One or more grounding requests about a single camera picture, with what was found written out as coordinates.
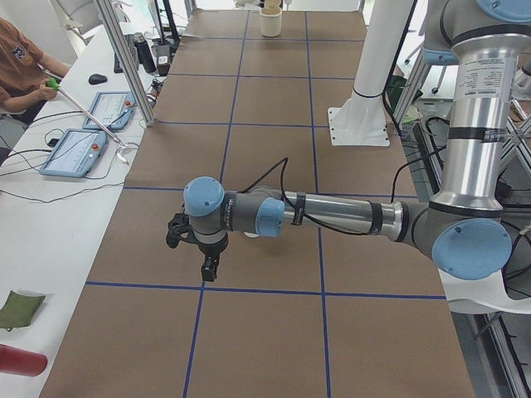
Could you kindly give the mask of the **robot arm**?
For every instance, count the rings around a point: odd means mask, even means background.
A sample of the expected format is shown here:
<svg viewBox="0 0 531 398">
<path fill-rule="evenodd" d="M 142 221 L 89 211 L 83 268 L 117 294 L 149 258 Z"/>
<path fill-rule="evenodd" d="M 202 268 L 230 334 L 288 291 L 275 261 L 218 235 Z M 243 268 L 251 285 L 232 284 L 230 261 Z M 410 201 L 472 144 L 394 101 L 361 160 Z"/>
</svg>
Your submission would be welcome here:
<svg viewBox="0 0 531 398">
<path fill-rule="evenodd" d="M 385 235 L 458 279 L 503 269 L 513 243 L 494 191 L 517 60 L 529 47 L 527 1 L 429 3 L 425 50 L 456 63 L 458 73 L 441 189 L 427 204 L 334 199 L 259 183 L 236 192 L 198 177 L 184 189 L 183 211 L 168 225 L 167 244 L 196 245 L 206 281 L 217 277 L 230 232 L 276 237 L 284 222 L 304 221 L 346 235 Z"/>
</svg>

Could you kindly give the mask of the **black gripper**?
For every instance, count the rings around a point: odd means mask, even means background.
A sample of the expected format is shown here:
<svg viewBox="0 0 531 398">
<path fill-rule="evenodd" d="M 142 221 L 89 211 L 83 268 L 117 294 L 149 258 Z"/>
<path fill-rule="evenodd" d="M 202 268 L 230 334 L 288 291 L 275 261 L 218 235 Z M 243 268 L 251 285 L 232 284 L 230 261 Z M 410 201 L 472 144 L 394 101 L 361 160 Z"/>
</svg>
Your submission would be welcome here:
<svg viewBox="0 0 531 398">
<path fill-rule="evenodd" d="M 228 234 L 218 231 L 213 235 L 204 235 L 195 232 L 200 251 L 206 256 L 201 267 L 202 280 L 214 282 L 217 279 L 218 259 L 228 246 Z"/>
</svg>

